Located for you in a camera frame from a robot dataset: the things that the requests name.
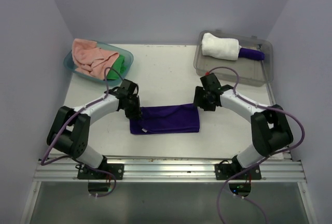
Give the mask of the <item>dark purple towel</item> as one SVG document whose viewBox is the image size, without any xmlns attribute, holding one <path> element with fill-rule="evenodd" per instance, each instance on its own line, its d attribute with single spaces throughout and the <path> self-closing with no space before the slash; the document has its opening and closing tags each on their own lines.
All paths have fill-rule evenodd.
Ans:
<svg viewBox="0 0 332 224">
<path fill-rule="evenodd" d="M 198 133 L 200 119 L 194 104 L 143 107 L 142 118 L 130 120 L 134 135 Z"/>
</svg>

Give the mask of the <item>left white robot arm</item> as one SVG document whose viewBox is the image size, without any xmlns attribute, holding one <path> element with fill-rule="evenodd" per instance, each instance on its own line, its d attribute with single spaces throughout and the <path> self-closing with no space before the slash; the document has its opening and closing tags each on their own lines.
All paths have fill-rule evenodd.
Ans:
<svg viewBox="0 0 332 224">
<path fill-rule="evenodd" d="M 62 106 L 47 136 L 49 148 L 41 159 L 41 165 L 53 163 L 60 158 L 48 160 L 52 149 L 65 154 L 89 168 L 95 178 L 103 178 L 108 172 L 104 155 L 88 145 L 90 126 L 108 114 L 123 110 L 128 119 L 140 119 L 139 87 L 130 83 L 108 89 L 96 100 L 76 108 Z"/>
</svg>

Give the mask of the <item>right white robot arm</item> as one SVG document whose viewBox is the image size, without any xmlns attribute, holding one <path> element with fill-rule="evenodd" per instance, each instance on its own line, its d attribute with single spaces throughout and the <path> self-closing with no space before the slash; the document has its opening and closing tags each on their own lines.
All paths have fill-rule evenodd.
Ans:
<svg viewBox="0 0 332 224">
<path fill-rule="evenodd" d="M 231 172 L 235 178 L 244 178 L 250 166 L 288 146 L 294 140 L 286 118 L 279 105 L 266 106 L 250 102 L 249 98 L 234 93 L 233 87 L 197 86 L 193 104 L 205 111 L 223 107 L 233 111 L 251 124 L 252 143 L 232 158 Z"/>
</svg>

